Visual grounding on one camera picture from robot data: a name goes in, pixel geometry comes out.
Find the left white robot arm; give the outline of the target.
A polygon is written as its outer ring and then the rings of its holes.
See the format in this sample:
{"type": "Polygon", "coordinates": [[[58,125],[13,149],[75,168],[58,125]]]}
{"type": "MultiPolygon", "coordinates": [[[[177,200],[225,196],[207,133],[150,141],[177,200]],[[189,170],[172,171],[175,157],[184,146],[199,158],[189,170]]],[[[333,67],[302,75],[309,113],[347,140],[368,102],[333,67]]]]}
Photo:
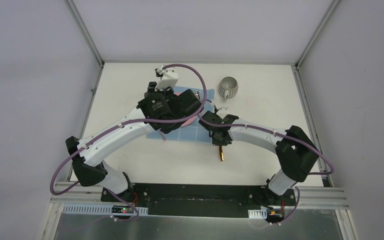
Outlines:
{"type": "Polygon", "coordinates": [[[83,187],[100,185],[113,192],[120,202],[132,198],[133,188],[126,173],[110,167],[105,158],[133,140],[148,133],[160,131],[168,134],[199,113],[203,102],[191,89],[179,95],[172,87],[152,90],[156,82],[149,83],[144,98],[128,114],[95,136],[65,140],[69,159],[77,183],[83,187]]]}

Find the blue checked cloth napkin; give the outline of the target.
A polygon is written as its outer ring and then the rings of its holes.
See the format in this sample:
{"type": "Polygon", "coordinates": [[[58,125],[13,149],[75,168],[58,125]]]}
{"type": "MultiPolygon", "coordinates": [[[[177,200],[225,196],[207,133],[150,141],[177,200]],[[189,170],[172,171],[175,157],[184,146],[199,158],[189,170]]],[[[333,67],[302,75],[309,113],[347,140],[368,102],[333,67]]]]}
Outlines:
{"type": "MultiPolygon", "coordinates": [[[[174,93],[179,95],[184,92],[188,87],[175,86],[174,93]]],[[[203,99],[204,91],[200,88],[190,88],[194,93],[199,92],[200,99],[203,99]]],[[[213,101],[215,99],[215,90],[213,88],[206,90],[206,99],[213,101]]],[[[214,107],[210,102],[206,101],[204,108],[201,112],[202,116],[207,112],[214,112],[214,107]]],[[[200,124],[199,119],[196,117],[195,121],[188,126],[181,126],[180,128],[171,131],[170,133],[164,134],[167,141],[178,141],[178,142],[192,142],[192,143],[205,143],[211,144],[212,140],[209,137],[209,133],[200,124]]],[[[154,131],[146,135],[147,139],[162,140],[159,132],[154,131]]]]}

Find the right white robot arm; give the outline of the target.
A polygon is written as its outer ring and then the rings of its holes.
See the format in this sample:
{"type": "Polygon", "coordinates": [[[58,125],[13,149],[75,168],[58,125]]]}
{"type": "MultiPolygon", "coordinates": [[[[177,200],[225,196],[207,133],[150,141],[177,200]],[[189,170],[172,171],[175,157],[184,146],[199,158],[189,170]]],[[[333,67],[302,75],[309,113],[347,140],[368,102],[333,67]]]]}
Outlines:
{"type": "Polygon", "coordinates": [[[310,175],[320,152],[302,128],[269,128],[248,122],[236,115],[220,117],[207,111],[199,124],[208,131],[212,144],[227,146],[233,141],[248,143],[266,149],[277,156],[280,170],[268,180],[264,200],[276,205],[295,183],[304,182],[310,175]]]}

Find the pink handled fork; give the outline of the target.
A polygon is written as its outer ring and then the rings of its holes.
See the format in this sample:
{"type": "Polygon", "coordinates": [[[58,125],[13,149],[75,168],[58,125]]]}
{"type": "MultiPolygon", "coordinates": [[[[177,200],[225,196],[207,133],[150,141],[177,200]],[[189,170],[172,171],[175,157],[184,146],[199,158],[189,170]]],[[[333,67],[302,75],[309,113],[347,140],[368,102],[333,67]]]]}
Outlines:
{"type": "Polygon", "coordinates": [[[159,131],[159,134],[160,134],[161,139],[162,139],[163,141],[166,141],[166,140],[167,140],[166,137],[165,137],[165,134],[164,134],[163,132],[159,131]]]}

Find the pink plate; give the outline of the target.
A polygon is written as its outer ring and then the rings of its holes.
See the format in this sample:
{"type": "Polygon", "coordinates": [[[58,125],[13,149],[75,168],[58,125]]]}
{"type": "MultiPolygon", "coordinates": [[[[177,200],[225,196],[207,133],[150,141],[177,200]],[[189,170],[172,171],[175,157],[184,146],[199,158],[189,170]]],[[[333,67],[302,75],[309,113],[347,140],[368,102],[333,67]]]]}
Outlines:
{"type": "Polygon", "coordinates": [[[189,119],[186,120],[181,126],[182,126],[182,127],[186,127],[186,126],[192,124],[192,123],[195,121],[196,118],[197,118],[196,115],[193,116],[193,117],[191,117],[191,118],[189,118],[189,119]]]}

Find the gold table knife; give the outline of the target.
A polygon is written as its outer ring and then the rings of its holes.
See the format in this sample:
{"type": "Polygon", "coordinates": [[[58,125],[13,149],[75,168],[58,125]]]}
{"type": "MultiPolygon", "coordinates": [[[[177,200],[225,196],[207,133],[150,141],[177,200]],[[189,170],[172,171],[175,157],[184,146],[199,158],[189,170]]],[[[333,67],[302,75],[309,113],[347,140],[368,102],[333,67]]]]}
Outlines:
{"type": "Polygon", "coordinates": [[[218,147],[218,155],[219,155],[220,161],[223,162],[224,161],[224,152],[223,152],[223,147],[222,146],[218,147]]]}

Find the grey ribbed mug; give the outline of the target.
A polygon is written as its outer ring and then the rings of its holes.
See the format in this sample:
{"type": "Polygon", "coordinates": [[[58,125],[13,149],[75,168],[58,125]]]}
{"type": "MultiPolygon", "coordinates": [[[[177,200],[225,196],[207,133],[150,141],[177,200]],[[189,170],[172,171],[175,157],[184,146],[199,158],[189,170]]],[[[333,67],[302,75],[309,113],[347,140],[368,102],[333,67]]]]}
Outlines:
{"type": "Polygon", "coordinates": [[[239,84],[234,77],[224,77],[218,84],[218,93],[224,101],[233,98],[239,90],[239,84]]]}

